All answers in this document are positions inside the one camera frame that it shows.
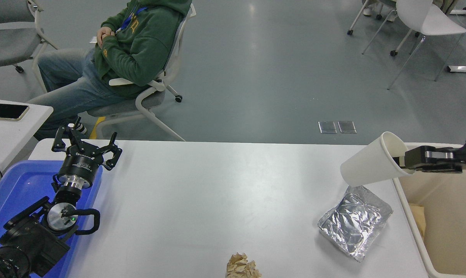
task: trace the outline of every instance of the man's hand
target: man's hand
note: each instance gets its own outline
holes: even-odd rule
[[[104,39],[107,36],[114,36],[114,32],[111,30],[111,28],[104,26],[97,31],[97,44],[100,48],[102,48],[102,39]]]

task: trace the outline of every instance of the table surface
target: table surface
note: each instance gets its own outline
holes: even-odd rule
[[[25,104],[0,100],[0,103]],[[53,112],[49,106],[27,104],[28,111],[18,121],[0,119],[0,170],[4,170],[32,135]]]
[[[51,144],[30,159],[63,160]],[[123,154],[94,204],[101,226],[79,239],[68,277],[223,277],[240,252],[263,277],[427,278],[391,180],[367,186],[394,213],[362,263],[319,231],[347,187],[339,166],[363,146],[117,144]]]

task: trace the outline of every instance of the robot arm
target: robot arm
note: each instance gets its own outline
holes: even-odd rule
[[[68,137],[71,146],[66,148],[62,137]],[[76,206],[82,190],[92,186],[99,166],[111,170],[116,165],[122,149],[116,146],[115,138],[116,132],[107,146],[99,148],[82,141],[81,134],[73,128],[58,129],[52,150],[63,151],[66,157],[53,177],[56,194],[52,202],[43,197],[3,226],[6,233],[0,238],[0,278],[26,278],[30,273],[42,277],[68,252],[66,241],[72,235],[97,231],[99,211]],[[102,156],[109,152],[113,157],[105,161]],[[81,215],[94,216],[91,229],[78,229]]]
[[[462,173],[466,170],[466,143],[461,148],[420,146],[393,157],[403,169],[433,173]]]

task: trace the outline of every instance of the white paper cup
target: white paper cup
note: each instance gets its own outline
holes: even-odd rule
[[[401,169],[393,160],[393,157],[404,156],[407,150],[399,137],[392,132],[384,132],[341,164],[341,176],[350,186],[411,176],[415,170]]]

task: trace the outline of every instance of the office chair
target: office chair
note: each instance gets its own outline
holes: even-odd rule
[[[362,5],[360,8],[360,11],[357,14],[357,17],[355,17],[355,20],[353,21],[352,25],[348,29],[348,32],[346,32],[347,35],[351,36],[353,35],[353,27],[355,26],[355,23],[357,23],[357,20],[360,18],[360,15],[364,11],[364,8],[367,7],[367,4],[369,3],[369,0],[366,0],[365,3]],[[381,11],[383,11],[383,6],[386,5],[392,9],[396,9],[396,2],[392,0],[378,0],[379,4],[379,9],[378,9],[378,14],[376,15],[376,19],[381,20],[383,16],[381,15]]]
[[[177,28],[168,61],[161,73],[159,73],[158,76],[149,83],[151,86],[150,88],[140,93],[135,100],[126,100],[124,102],[97,107],[87,111],[90,116],[99,117],[99,120],[95,125],[95,134],[92,132],[92,135],[90,136],[91,139],[100,137],[102,135],[102,128],[106,125],[147,118],[162,130],[173,136],[176,140],[185,141],[180,135],[161,122],[151,109],[159,106],[163,102],[166,89],[173,93],[176,102],[182,102],[182,96],[179,95],[176,90],[170,86],[170,84],[174,81],[178,74],[178,70],[180,69],[183,47],[182,40],[185,26],[189,18],[194,16],[196,16],[196,10],[194,4],[191,4],[189,13],[182,19]],[[124,78],[111,79],[109,81],[110,86],[127,84],[132,84],[132,82]]]
[[[42,84],[37,58],[48,44],[55,49],[58,47],[44,35],[39,26],[41,11],[43,9],[37,0],[0,0],[0,23],[33,22],[35,27],[0,29],[0,67],[13,65],[18,73],[23,73],[24,70],[18,63],[33,59],[32,69],[37,80]],[[34,55],[39,44],[42,46]]]
[[[389,90],[391,86],[394,84],[394,82],[398,79],[399,75],[401,74],[401,71],[403,71],[406,64],[408,64],[408,62],[410,61],[410,58],[417,52],[418,48],[425,41],[426,36],[461,34],[456,45],[446,57],[444,65],[437,73],[436,78],[434,79],[434,81],[437,81],[437,78],[439,77],[439,74],[441,73],[442,69],[445,67],[451,53],[456,49],[463,35],[466,33],[466,29],[454,23],[454,21],[450,20],[448,16],[444,14],[438,6],[432,4],[432,0],[398,0],[396,2],[396,10],[392,12],[397,12],[401,21],[406,26],[408,26],[408,28],[410,28],[407,36],[411,33],[412,30],[415,30],[417,31],[417,33],[422,34],[422,38],[419,42],[415,44],[415,46],[413,46],[413,49],[410,52],[410,57],[408,57],[408,59],[401,67],[400,71],[398,72],[398,74],[387,89]],[[385,23],[386,21],[384,21],[383,24],[381,24],[376,34],[374,34],[374,37],[371,39],[369,45],[367,45],[362,54],[364,54],[367,48],[371,45],[372,41],[377,36],[380,29],[383,27]]]

